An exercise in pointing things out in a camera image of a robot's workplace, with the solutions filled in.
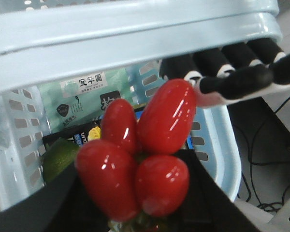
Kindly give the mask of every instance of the wire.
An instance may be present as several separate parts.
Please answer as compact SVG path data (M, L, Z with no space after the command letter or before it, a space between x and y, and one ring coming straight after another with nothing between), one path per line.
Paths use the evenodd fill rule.
M250 152L250 146L249 146L249 141L248 141L248 138L247 138L246 134L245 134L244 131L243 131L241 128L239 128L237 125L232 124L232 126L233 126L234 128L236 128L236 129L238 129L238 130L241 132L241 134L242 134L242 136L243 136L243 138L245 139L245 142L246 142L246 144L247 144L247 152L249 153L249 152ZM247 182L246 177L245 177L245 175L244 175L243 172L242 172L242 178L243 178L244 184L245 184L246 189L247 189L247 192L248 192L248 197L247 197L247 199L246 199L246 202L249 202L250 199L251 199L251 196L252 196L252 195L251 195L250 187L249 187L249 185L248 185L248 182Z
M277 114L282 107L287 104L287 102L290 101L290 96L274 111L274 114ZM259 132L261 131L262 127L265 125L265 123L267 122L267 120L269 119L269 117L267 117L262 123L261 125L258 127L258 129L256 130L253 138L252 138L252 142L251 142L251 149L250 149L250 155L248 154L248 160L251 164L253 165L258 165L258 166L266 166L266 165L279 165L279 164L290 164L290 161L273 161L273 162L266 162L266 163L257 163L257 162L253 162L252 161L252 150L257 138L257 135L259 134Z
M274 111L275 114L277 114L283 107L285 104L287 104L287 102L290 101L290 96ZM260 126L258 127L258 129L256 130L253 138L252 138L252 142L251 142L251 146L249 146L249 140L246 136L246 134L244 133L244 131L238 127L237 125L233 125L235 128L237 128L241 134L243 135L244 139L245 139L245 142L247 144L247 152L248 152L248 161L249 161L249 172L250 172L250 181L251 181L251 185L252 185L252 189L253 189L253 192L259 202L259 205L258 205L258 208L266 211L266 212L278 212L278 210L281 208L275 208L274 206L276 205L280 205L280 206L283 206L284 205L284 201L285 201L285 197L286 197L286 193L287 191L290 189L290 185L286 187L286 189L284 190L283 194L282 194L282 201L281 202L273 202L273 203L261 203L261 200L257 194L257 191L256 191L256 188L255 188L255 185L254 185L254 181L253 181L253 174L252 174L252 165L258 165L258 166L267 166L267 165L280 165L280 164L289 164L290 161L273 161L273 162L265 162L265 163L257 163L257 162L253 162L252 161L252 156L253 156L253 148L254 148L254 144L255 144L255 141L256 141L256 138L257 138L257 135L259 134L259 132L261 131L261 129L263 128L263 126L265 125L265 123L267 122L269 117L267 117L261 124ZM248 190L248 193L249 194L249 197L247 198L247 202L251 199L251 191L250 191L250 188L249 188L249 185L247 183L247 180L244 176L244 174L242 173L242 177L243 177L243 180L244 180L244 183L246 185L246 188Z
M282 107L284 107L285 104L287 104L287 102L290 101L290 96L280 105L280 107L277 108L277 110L274 111L274 114L277 114Z
M244 181L244 183L245 183L246 189L247 189L247 191L248 191L248 197L247 197L247 199L246 199L246 202L249 202L250 199L251 199L251 191L250 191L249 185L248 185L248 183L247 183L246 177L244 176L244 173L243 173L243 172L242 172L242 178L243 178L243 181Z
M282 198L281 198L281 203L282 203L282 205L285 204L285 197L286 197L286 194L287 194L287 192L288 192L289 189L290 189L290 185L288 185L288 186L286 187L285 191L284 191L283 194L282 194Z

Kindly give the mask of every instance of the plastic basket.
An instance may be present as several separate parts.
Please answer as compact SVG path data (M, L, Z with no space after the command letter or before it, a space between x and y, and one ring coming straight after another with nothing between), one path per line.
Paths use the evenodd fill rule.
M38 156L50 130L35 85L125 66L142 103L163 83L155 65L140 72L150 60L260 37L281 39L273 0L237 0L232 7L227 0L121 0L5 14L55 2L0 0L0 210L44 185ZM156 80L144 85L152 75ZM202 164L233 201L241 164L227 108L198 109L191 136Z

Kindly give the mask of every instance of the robotic hand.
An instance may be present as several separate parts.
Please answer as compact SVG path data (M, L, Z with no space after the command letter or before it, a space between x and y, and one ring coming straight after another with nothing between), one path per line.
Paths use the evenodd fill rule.
M199 107L227 105L290 89L290 54L262 38L163 59L159 74L191 82Z

